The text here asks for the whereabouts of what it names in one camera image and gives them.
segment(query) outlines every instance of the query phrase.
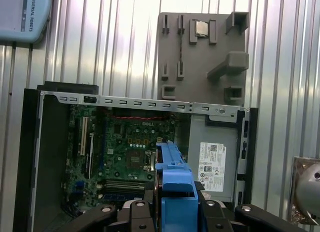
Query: white label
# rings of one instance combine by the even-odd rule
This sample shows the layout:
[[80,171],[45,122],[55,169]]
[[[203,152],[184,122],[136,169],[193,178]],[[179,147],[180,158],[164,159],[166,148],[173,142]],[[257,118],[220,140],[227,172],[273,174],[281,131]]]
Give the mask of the white label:
[[222,143],[200,143],[198,181],[207,191],[223,192],[226,153]]

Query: white device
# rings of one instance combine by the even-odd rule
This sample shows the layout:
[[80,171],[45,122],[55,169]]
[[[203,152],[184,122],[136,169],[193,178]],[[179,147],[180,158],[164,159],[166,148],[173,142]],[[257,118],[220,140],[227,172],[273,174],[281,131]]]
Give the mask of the white device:
[[34,43],[46,27],[52,0],[0,0],[0,42]]

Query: red cable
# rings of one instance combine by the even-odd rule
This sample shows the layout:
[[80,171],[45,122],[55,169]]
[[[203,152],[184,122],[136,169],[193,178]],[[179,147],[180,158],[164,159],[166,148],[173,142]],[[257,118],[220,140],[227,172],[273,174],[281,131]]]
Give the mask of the red cable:
[[144,118],[144,117],[117,117],[117,116],[111,116],[112,118],[118,118],[118,119],[141,119],[141,120],[152,120],[152,119],[162,119],[166,118],[166,116],[163,117],[150,117],[150,118]]

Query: corrugated metal wall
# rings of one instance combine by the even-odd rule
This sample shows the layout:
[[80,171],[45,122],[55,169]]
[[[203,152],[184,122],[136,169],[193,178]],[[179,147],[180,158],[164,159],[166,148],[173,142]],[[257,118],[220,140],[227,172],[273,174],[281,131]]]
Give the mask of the corrugated metal wall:
[[286,217],[293,157],[319,157],[320,0],[53,0],[40,44],[0,46],[0,231],[12,230],[25,87],[63,81],[155,98],[159,12],[232,11],[251,13],[245,105],[260,107],[252,202]]

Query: motherboard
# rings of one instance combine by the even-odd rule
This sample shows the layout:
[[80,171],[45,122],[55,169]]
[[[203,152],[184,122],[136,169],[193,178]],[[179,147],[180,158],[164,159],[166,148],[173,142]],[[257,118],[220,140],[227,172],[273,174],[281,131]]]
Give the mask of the motherboard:
[[71,105],[65,201],[86,210],[142,198],[154,180],[156,143],[174,141],[176,124],[168,112]]

